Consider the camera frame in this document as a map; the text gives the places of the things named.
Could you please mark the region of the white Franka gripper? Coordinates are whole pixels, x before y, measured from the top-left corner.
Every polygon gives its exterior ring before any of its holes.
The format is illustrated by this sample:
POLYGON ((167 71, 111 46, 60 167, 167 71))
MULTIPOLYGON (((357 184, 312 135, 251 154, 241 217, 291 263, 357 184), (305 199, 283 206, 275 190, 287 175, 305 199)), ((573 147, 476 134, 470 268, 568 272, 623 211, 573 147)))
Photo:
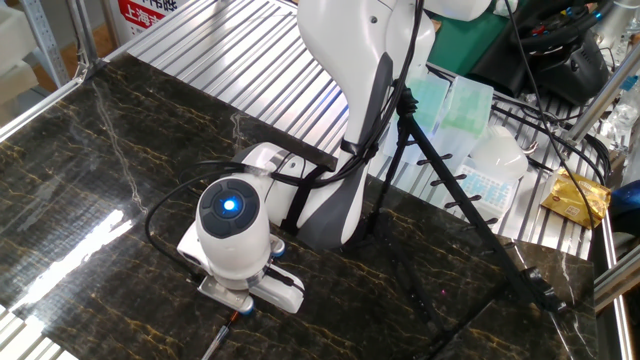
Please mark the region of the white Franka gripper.
POLYGON ((251 312, 256 297, 288 312, 297 312, 304 300, 303 282, 276 266, 284 241, 274 235, 244 234, 218 239, 191 225, 177 250, 205 272, 198 291, 242 314, 251 312))

